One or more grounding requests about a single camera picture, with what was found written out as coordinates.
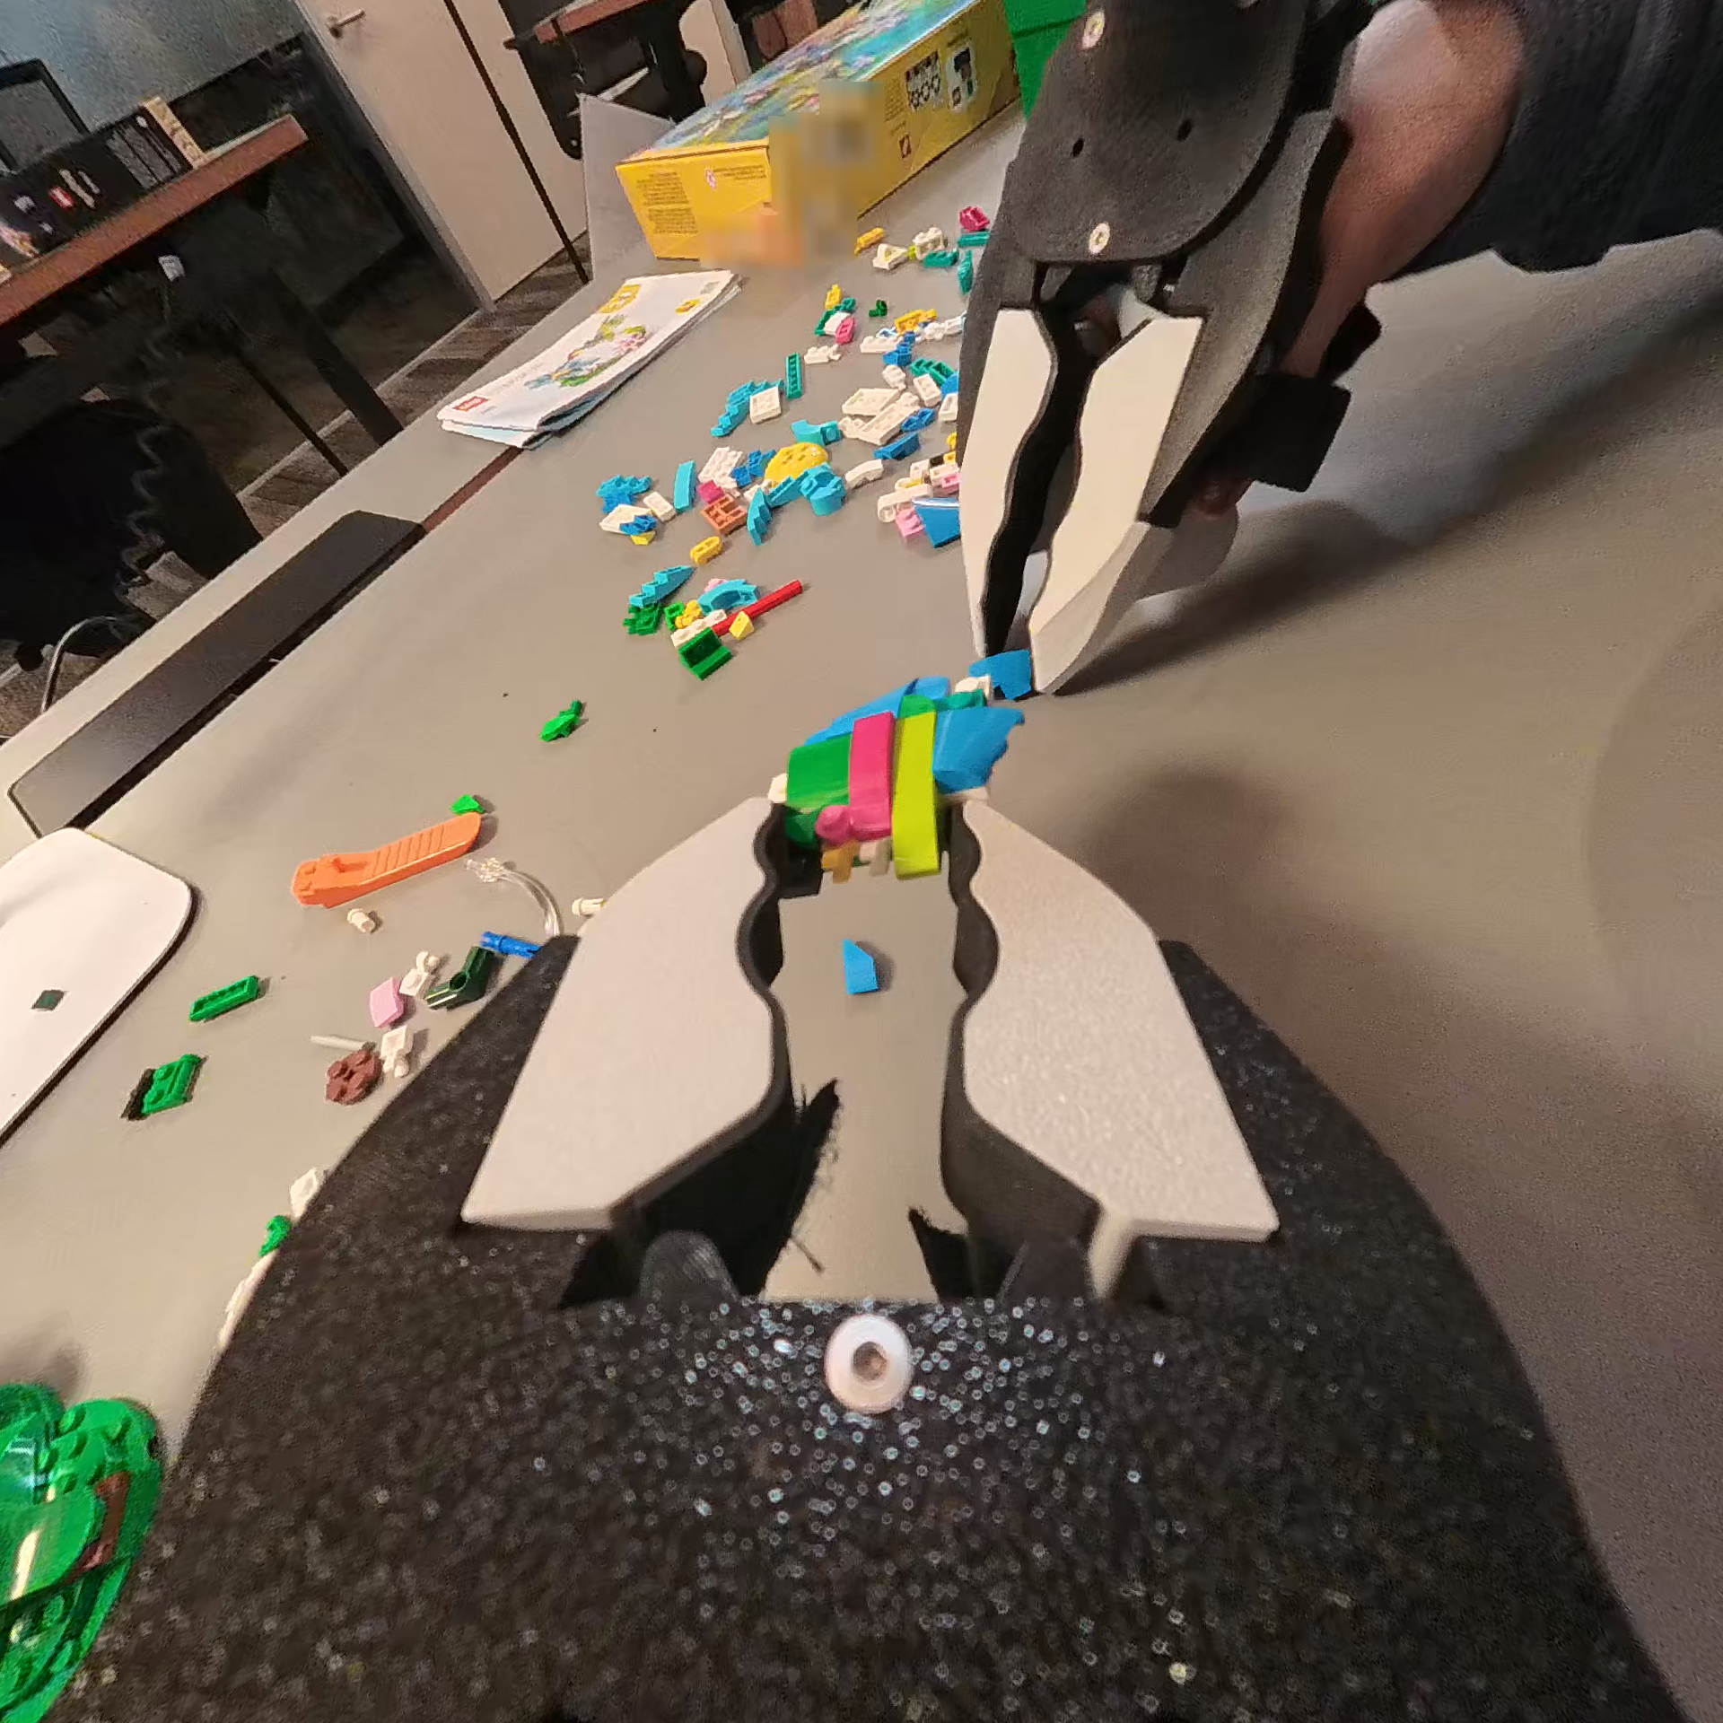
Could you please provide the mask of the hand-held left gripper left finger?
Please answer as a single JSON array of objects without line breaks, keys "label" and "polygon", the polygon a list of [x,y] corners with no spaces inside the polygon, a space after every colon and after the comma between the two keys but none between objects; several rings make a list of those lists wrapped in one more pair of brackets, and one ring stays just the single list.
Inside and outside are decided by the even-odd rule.
[{"label": "hand-held left gripper left finger", "polygon": [[512,1232],[703,1232],[784,1246],[820,1160],[798,1118],[784,807],[747,797],[579,933],[463,1201]]}]

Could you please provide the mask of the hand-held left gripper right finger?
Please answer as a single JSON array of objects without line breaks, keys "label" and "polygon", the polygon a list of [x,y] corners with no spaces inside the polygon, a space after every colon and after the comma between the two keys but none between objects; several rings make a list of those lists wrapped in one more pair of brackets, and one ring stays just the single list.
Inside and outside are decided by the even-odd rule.
[{"label": "hand-held left gripper right finger", "polygon": [[1144,1240],[1265,1244],[1280,1227],[1152,927],[989,801],[955,809],[942,1179],[973,1256],[1076,1254],[1129,1286]]}]

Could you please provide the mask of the multicoloured lego assembly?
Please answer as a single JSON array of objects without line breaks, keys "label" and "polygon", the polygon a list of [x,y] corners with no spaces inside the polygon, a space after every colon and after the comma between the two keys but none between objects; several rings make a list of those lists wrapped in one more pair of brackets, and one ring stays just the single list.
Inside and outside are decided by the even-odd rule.
[{"label": "multicoloured lego assembly", "polygon": [[969,673],[918,677],[816,728],[768,791],[790,860],[823,884],[942,872],[950,811],[989,795],[1022,703]]}]

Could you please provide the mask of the person's right forearm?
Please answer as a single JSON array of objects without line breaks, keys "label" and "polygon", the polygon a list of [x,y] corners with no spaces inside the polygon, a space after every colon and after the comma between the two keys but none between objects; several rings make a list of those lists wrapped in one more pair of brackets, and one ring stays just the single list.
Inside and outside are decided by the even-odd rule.
[{"label": "person's right forearm", "polygon": [[1477,195],[1410,266],[1517,270],[1721,226],[1721,6],[1511,2],[1521,94]]}]

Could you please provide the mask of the clear lego piece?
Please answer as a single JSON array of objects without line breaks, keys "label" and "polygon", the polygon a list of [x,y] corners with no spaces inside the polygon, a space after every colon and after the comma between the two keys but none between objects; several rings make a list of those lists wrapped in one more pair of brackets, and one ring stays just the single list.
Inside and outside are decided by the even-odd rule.
[{"label": "clear lego piece", "polygon": [[508,862],[506,858],[495,854],[469,854],[465,856],[463,866],[487,886],[524,892],[532,900],[536,910],[544,915],[546,939],[564,935],[564,919],[556,894],[552,894],[550,888],[532,872],[524,872],[512,860]]}]

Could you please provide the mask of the small heap of lego pieces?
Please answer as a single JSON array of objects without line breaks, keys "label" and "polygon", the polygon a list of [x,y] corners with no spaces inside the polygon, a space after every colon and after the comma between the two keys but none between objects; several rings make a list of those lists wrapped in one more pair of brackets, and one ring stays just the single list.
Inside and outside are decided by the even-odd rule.
[{"label": "small heap of lego pieces", "polygon": [[699,585],[697,575],[694,563],[654,571],[631,592],[623,628],[632,638],[668,640],[682,667],[701,681],[733,661],[766,614],[808,590],[800,579],[760,589],[737,577]]}]

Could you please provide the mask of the lego instruction booklet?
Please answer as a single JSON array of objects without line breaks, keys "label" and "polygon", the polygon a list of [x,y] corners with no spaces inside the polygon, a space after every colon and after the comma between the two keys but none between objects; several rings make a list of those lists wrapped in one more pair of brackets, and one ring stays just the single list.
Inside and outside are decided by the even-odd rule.
[{"label": "lego instruction booklet", "polygon": [[443,405],[443,431],[526,449],[585,419],[636,372],[715,313],[741,285],[733,270],[625,279],[560,342]]}]

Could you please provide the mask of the yellow lego box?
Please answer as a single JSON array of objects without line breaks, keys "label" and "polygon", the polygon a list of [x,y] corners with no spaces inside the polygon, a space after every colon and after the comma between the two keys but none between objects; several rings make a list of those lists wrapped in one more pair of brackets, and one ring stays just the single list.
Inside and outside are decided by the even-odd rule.
[{"label": "yellow lego box", "polygon": [[857,4],[619,163],[662,260],[757,254],[806,218],[835,244],[1018,100],[1001,2]]}]

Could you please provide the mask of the large green lego build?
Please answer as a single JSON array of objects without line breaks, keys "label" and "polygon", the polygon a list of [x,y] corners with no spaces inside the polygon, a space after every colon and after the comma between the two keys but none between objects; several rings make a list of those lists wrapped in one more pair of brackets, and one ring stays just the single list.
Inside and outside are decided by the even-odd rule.
[{"label": "large green lego build", "polygon": [[2,1386],[6,1721],[42,1719],[89,1656],[156,1518],[162,1475],[162,1431],[140,1402]]}]

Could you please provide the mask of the person's right hand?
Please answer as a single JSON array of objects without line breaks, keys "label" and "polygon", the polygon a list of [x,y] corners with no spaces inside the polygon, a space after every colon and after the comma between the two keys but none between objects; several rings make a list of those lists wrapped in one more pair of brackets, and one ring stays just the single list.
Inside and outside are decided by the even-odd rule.
[{"label": "person's right hand", "polygon": [[1278,356],[1318,376],[1367,293],[1410,270],[1479,193],[1511,132],[1523,39],[1511,4],[1396,2],[1353,45],[1335,112],[1349,149],[1320,224],[1320,281]]}]

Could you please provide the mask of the orange brick separator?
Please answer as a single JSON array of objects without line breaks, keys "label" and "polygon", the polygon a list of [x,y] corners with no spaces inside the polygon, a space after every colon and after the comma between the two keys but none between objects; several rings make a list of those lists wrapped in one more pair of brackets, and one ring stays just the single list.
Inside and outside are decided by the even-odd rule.
[{"label": "orange brick separator", "polygon": [[461,860],[477,845],[483,827],[483,811],[465,811],[376,850],[325,852],[294,870],[292,896],[308,908],[347,906]]}]

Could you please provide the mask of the black table panel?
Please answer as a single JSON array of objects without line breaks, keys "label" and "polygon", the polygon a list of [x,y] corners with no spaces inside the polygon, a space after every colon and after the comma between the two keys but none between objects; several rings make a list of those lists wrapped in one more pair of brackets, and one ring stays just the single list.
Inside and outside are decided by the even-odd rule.
[{"label": "black table panel", "polygon": [[87,827],[424,535],[396,516],[341,516],[67,738],[4,768],[4,805],[32,835]]}]

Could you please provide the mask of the grey door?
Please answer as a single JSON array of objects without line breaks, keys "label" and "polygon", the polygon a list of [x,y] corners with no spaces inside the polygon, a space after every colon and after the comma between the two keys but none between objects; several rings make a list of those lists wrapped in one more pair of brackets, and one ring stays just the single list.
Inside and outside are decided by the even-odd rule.
[{"label": "grey door", "polygon": [[506,4],[298,2],[436,242],[491,303],[556,256],[579,264],[585,173],[528,79]]}]

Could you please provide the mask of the brown wooden desk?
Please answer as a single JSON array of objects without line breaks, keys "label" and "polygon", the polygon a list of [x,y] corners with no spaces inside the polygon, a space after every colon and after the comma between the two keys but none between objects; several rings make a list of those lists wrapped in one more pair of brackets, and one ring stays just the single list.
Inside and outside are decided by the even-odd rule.
[{"label": "brown wooden desk", "polygon": [[83,333],[48,370],[4,374],[2,437],[12,443],[65,411],[132,362],[164,364],[180,321],[207,325],[247,356],[245,303],[260,295],[345,409],[376,441],[402,431],[363,370],[337,346],[313,307],[278,270],[260,185],[310,142],[298,116],[274,118],[215,151],[185,177],[105,218],[73,242],[4,271],[4,344],[81,307],[91,293],[130,283],[140,297]]}]

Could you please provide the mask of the black cardboard box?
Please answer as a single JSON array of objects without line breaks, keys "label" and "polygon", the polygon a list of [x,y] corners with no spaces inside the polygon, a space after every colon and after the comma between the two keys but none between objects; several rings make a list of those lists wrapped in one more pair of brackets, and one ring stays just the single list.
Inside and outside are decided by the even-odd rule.
[{"label": "black cardboard box", "polygon": [[2,270],[12,271],[138,205],[203,159],[154,100],[2,175]]}]

